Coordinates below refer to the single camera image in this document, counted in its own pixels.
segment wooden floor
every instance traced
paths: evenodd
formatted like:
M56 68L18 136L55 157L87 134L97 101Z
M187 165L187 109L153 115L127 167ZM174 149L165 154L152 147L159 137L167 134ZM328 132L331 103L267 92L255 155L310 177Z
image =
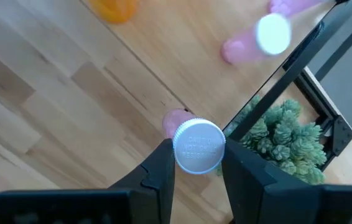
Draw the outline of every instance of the wooden floor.
M0 191L106 188L184 107L81 1L0 0ZM176 176L172 223L230 221L221 177Z

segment white bottle cap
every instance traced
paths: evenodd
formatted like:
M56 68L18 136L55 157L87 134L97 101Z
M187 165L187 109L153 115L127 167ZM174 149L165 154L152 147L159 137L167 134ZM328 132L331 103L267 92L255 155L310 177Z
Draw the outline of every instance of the white bottle cap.
M265 54L281 54L288 48L291 38L290 22L281 14L264 16L256 25L256 42Z
M225 154L225 144L221 129L202 118L181 124L173 138L176 162L190 174L206 174L217 167Z

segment green succulent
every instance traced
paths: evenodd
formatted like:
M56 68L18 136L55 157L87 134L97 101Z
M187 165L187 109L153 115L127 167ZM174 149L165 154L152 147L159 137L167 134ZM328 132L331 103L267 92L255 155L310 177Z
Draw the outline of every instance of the green succulent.
M269 138L262 138L257 143L256 150L262 154L270 152L274 148L273 142Z
M287 146L278 145L269 152L270 156L277 160L286 160L289 158L290 149Z
M285 100L281 105L283 111L291 111L295 117L299 117L300 114L300 104L296 100Z
M258 96L252 98L224 130L226 136L236 129L259 101ZM299 102L295 100L273 106L239 143L306 183L322 184L325 176L317 166L323 165L327 157L323 145L319 143L321 127L315 123L300 125L300 111Z
M283 162L278 163L280 169L282 169L284 172L287 172L290 175L293 175L296 173L297 167L291 160L286 160Z
M218 176L223 175L223 170L221 169L221 164L219 164L219 165L216 167L216 175L218 175Z

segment pink plastic bottle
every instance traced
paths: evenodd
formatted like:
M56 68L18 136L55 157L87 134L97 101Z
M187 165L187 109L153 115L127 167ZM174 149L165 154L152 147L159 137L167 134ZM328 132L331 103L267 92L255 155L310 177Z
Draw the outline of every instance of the pink plastic bottle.
M290 22L280 14L264 16L256 26L227 40L223 59L231 64L261 60L282 53L291 41Z
M289 17L325 1L327 0L271 0L269 12Z
M175 109L168 112L162 120L162 128L165 131L166 138L173 138L176 129L185 121L193 118L198 117L183 109Z

